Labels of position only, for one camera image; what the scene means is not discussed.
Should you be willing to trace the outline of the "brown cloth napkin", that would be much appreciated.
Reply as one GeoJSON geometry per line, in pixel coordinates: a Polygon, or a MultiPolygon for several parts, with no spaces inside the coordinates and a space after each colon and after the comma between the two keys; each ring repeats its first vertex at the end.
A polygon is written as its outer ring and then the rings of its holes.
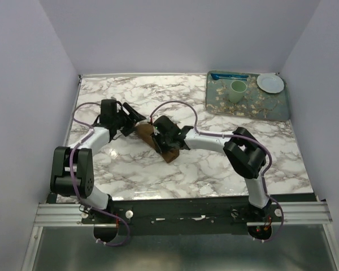
{"type": "Polygon", "coordinates": [[[135,132],[137,136],[153,148],[166,163],[171,163],[179,157],[180,151],[165,145],[161,136],[155,134],[155,128],[151,124],[139,124],[136,126],[135,132]]]}

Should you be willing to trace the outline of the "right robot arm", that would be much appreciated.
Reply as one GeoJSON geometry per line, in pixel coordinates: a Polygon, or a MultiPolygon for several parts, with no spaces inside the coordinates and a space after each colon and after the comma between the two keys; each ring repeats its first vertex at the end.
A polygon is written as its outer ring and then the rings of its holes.
{"type": "Polygon", "coordinates": [[[268,151],[245,128],[230,134],[200,132],[193,126],[179,128],[168,117],[153,123],[152,140],[159,153],[172,150],[207,150],[223,154],[234,171],[244,178],[249,193],[249,216],[262,221],[269,215],[271,202],[264,181],[263,167],[268,151]]]}

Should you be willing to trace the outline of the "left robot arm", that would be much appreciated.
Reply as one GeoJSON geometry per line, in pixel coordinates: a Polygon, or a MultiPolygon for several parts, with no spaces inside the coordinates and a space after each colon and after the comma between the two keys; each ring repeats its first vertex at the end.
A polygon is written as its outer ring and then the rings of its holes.
{"type": "Polygon", "coordinates": [[[113,141],[117,133],[128,136],[146,117],[127,102],[104,99],[100,113],[93,123],[77,119],[74,122],[89,128],[86,135],[69,146],[54,150],[50,191],[65,197],[76,197],[83,205],[95,208],[94,215],[102,223],[110,222],[114,209],[109,206],[111,196],[94,184],[93,156],[113,141]]]}

